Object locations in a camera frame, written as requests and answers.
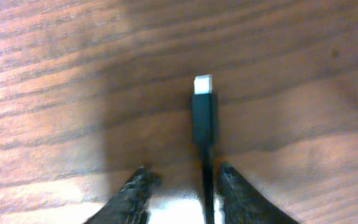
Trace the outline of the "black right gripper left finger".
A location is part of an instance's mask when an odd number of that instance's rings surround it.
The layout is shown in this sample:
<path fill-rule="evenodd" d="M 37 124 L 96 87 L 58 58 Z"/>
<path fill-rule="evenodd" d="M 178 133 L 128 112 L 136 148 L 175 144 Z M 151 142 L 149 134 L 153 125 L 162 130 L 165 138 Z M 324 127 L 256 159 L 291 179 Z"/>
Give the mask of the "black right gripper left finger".
<path fill-rule="evenodd" d="M 148 167 L 138 168 L 110 200 L 85 224 L 146 224 L 149 200 L 161 177 Z"/>

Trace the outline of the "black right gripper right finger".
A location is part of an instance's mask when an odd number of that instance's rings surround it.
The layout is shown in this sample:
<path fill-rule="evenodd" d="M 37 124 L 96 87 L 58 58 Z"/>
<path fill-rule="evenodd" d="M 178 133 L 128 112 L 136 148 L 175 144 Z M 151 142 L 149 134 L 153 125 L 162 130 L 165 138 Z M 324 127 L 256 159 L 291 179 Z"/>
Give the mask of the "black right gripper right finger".
<path fill-rule="evenodd" d="M 217 188 L 225 224 L 298 224 L 227 162 L 219 166 Z"/>

